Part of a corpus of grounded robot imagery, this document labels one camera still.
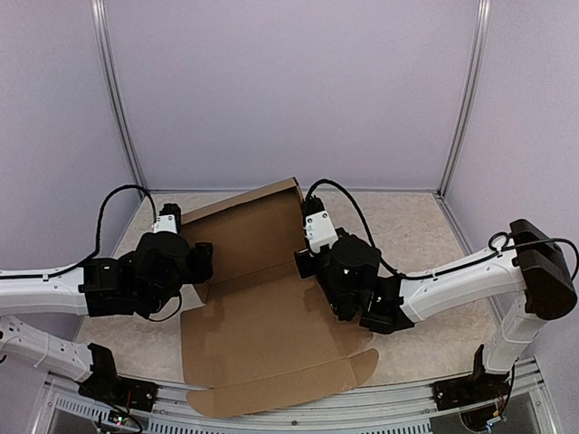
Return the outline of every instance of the unfolded cardboard box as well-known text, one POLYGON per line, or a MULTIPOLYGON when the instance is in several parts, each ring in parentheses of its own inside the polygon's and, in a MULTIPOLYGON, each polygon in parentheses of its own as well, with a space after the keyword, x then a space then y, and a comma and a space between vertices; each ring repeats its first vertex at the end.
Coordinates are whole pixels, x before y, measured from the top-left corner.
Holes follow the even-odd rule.
POLYGON ((187 400, 205 416, 313 401, 375 370, 377 351, 359 353, 371 334, 338 322, 317 281, 299 277, 301 200, 289 179, 183 216, 191 244, 214 244, 207 304, 181 315, 185 382, 207 388, 187 400))

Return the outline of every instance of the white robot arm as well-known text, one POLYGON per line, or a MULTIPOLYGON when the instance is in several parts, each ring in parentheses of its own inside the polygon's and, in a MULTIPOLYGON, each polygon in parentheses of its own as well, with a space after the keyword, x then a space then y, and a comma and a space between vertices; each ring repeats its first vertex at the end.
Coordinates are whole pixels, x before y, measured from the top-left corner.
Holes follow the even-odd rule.
POLYGON ((73 379, 79 392, 124 406, 151 410, 157 386, 117 375, 112 353, 95 344, 75 344, 49 335, 12 315, 64 313, 77 316, 133 315, 144 318, 182 297, 213 274, 213 246, 193 248, 178 235, 180 210, 167 204, 152 232, 120 259, 83 261, 78 267, 0 271, 0 354, 33 360, 73 379))
MULTIPOLYGON (((341 189, 333 182, 326 184, 341 189)), ((486 249, 466 258, 403 274, 382 259, 364 219, 369 243, 334 229, 323 203, 310 193, 302 214, 308 248, 295 254, 299 273, 303 278, 317 277, 340 320, 359 317, 361 326, 390 334, 446 309, 515 294, 498 331, 476 352, 473 373, 434 384, 439 410, 492 400, 498 391, 507 394, 508 374, 540 328, 567 315, 577 303, 563 252, 554 242, 569 241, 549 239, 526 220, 512 222, 510 233, 496 234, 486 249), (394 275, 379 277, 381 264, 394 275)))

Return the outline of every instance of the purple wall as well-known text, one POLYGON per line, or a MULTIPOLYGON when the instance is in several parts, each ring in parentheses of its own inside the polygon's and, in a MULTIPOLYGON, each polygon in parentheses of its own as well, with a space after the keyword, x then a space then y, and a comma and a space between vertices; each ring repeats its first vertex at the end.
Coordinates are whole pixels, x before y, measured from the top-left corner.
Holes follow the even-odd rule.
POLYGON ((243 188, 296 175, 434 190, 477 4, 107 2, 148 184, 243 188))
MULTIPOLYGON (((88 2, 0 2, 0 269, 55 267, 94 248, 100 202, 129 181, 111 115, 88 2)), ((137 206, 111 202, 103 253, 137 206)), ((72 337, 72 316, 27 317, 72 337)), ((22 433, 44 373, 0 366, 0 433, 22 433)))
MULTIPOLYGON (((519 217, 579 242, 577 23, 575 0, 493 1, 479 87, 448 198, 475 248, 519 217)), ((567 258, 573 267, 573 255, 567 258)), ((579 428, 578 321, 576 309, 547 325, 530 352, 568 434, 579 428)))

